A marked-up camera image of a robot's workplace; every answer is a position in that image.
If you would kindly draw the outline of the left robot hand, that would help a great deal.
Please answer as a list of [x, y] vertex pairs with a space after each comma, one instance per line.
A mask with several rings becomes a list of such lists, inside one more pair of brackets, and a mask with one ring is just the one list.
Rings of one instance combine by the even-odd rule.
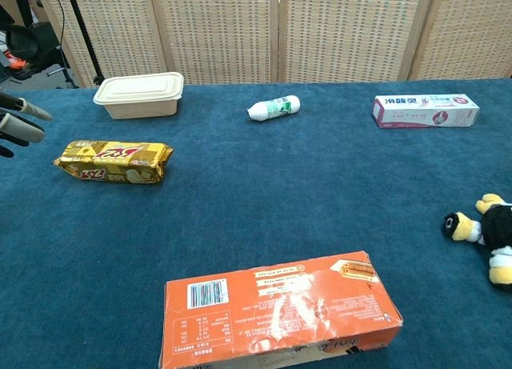
[[46, 135], [44, 129], [21, 114], [28, 114], [43, 121], [50, 121], [51, 114], [39, 106], [27, 102], [24, 98], [1, 93], [1, 140], [27, 147], [31, 143], [41, 142]]

